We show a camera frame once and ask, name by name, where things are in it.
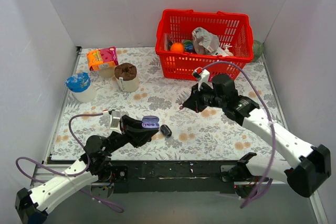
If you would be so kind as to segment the lavender earbud charging case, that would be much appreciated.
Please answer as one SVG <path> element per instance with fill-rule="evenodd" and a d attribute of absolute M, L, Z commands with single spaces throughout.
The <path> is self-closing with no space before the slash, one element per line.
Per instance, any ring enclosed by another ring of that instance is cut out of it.
<path fill-rule="evenodd" d="M 157 116 L 144 116 L 141 120 L 142 127 L 145 129 L 158 129 L 160 127 L 159 120 Z"/>

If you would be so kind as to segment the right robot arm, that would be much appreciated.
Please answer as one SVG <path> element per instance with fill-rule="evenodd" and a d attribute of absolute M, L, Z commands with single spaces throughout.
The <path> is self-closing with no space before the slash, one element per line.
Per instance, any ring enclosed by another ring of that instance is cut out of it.
<path fill-rule="evenodd" d="M 331 176 L 331 153 L 326 146 L 313 146 L 272 122 L 258 103 L 238 94 L 233 79 L 227 74 L 214 76 L 211 86 L 206 84 L 208 71 L 198 69 L 193 77 L 198 83 L 192 86 L 183 108 L 196 113 L 207 107 L 221 109 L 227 118 L 259 136 L 284 158 L 275 160 L 271 154 L 269 159 L 262 159 L 256 153 L 248 153 L 223 172 L 224 178 L 234 181 L 248 181 L 253 177 L 275 179 L 309 198 Z"/>

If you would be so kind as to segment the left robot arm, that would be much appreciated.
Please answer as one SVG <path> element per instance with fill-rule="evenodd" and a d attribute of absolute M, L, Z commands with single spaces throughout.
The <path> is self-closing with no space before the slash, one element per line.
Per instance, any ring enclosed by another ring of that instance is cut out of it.
<path fill-rule="evenodd" d="M 114 151 L 131 144 L 138 148 L 151 141 L 159 131 L 157 116 L 144 116 L 141 120 L 118 111 L 104 111 L 109 116 L 111 134 L 90 136 L 83 145 L 84 154 L 63 172 L 32 189 L 23 188 L 16 194 L 15 209 L 22 223 L 44 223 L 47 216 L 65 199 L 94 182 L 115 182 L 126 178 L 126 168 L 111 163 Z"/>

